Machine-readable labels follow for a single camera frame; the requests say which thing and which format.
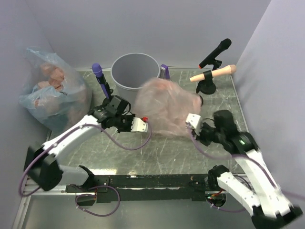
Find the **pink plastic trash bag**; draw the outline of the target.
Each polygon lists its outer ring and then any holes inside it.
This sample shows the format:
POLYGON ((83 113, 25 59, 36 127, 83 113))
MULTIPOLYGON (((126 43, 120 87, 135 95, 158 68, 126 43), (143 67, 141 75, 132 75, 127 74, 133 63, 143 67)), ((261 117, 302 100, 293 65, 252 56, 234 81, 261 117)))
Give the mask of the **pink plastic trash bag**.
POLYGON ((153 78, 137 93, 132 112, 148 118, 155 134, 188 136, 185 120, 188 114, 198 115, 202 105, 200 95, 170 80, 153 78))

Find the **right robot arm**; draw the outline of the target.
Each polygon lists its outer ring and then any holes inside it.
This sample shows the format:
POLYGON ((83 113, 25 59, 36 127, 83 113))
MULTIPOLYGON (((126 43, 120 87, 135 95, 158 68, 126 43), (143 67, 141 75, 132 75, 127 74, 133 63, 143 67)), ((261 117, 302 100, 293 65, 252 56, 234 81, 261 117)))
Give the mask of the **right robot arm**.
POLYGON ((208 184, 213 190, 223 189, 232 195, 249 213, 255 228, 281 229, 303 215, 301 208, 294 206, 276 184, 253 136, 238 130, 230 111, 215 112, 214 126, 198 114, 188 114, 185 122, 199 151, 202 149, 198 142, 205 146, 218 143, 243 169, 252 188, 238 181, 224 166, 209 171, 208 184))

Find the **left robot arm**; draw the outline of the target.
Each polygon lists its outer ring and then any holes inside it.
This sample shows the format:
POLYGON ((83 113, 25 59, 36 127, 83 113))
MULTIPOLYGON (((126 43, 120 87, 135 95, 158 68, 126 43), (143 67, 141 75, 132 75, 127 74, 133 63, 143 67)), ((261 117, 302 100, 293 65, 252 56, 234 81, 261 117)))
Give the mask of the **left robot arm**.
POLYGON ((77 146, 94 135, 115 127, 120 132, 146 132, 147 124, 126 111, 130 103, 119 96, 105 99, 91 109, 77 124, 42 145, 30 146, 23 177, 30 177, 44 191, 57 185, 75 185, 82 191, 92 190, 95 175, 85 166, 63 166, 62 160, 77 146))

